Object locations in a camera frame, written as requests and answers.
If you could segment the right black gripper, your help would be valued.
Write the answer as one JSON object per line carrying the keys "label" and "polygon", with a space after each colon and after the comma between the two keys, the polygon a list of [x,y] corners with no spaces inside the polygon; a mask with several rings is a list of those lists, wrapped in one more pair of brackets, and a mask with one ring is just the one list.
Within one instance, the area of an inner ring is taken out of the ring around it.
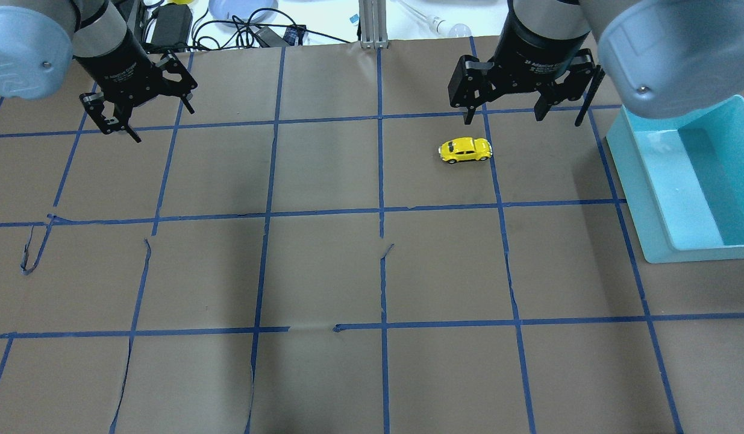
{"label": "right black gripper", "polygon": [[488,61],[463,55],[448,83],[449,104],[462,110],[471,125],[485,102],[512,94],[540,94],[533,107],[535,121],[543,121],[563,101],[582,99],[586,112],[596,93],[596,61],[582,48],[591,30],[570,39],[549,39],[522,24],[506,24],[495,54]]}

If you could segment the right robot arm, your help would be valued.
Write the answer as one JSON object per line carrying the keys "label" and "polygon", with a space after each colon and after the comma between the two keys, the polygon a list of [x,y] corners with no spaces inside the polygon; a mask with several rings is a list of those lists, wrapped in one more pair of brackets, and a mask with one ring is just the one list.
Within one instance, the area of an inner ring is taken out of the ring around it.
{"label": "right robot arm", "polygon": [[486,102],[539,94],[535,118],[582,101],[605,76],[623,105],[674,118],[744,89],[744,1],[510,1],[488,61],[459,58],[447,86],[465,124]]}

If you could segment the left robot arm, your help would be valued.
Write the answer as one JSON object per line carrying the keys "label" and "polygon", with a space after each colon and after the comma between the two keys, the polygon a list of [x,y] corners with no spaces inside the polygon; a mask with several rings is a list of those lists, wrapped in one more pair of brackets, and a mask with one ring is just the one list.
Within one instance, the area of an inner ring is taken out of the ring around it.
{"label": "left robot arm", "polygon": [[158,96],[188,113],[198,85],[173,50],[152,61],[110,1],[0,1],[0,96],[33,101],[55,93],[76,60],[98,85],[80,94],[103,134],[132,129],[133,110]]}

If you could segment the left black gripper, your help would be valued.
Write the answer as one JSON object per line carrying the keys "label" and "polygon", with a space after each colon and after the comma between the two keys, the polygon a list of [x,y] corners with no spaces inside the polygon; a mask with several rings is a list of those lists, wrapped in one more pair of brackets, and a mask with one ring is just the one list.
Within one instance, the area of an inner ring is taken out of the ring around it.
{"label": "left black gripper", "polygon": [[93,78],[97,92],[80,94],[80,103],[102,134],[126,132],[135,143],[142,138],[130,126],[133,109],[158,96],[181,99],[190,115],[195,78],[174,52],[152,61],[137,43],[123,42],[102,57],[81,57],[80,66]]}

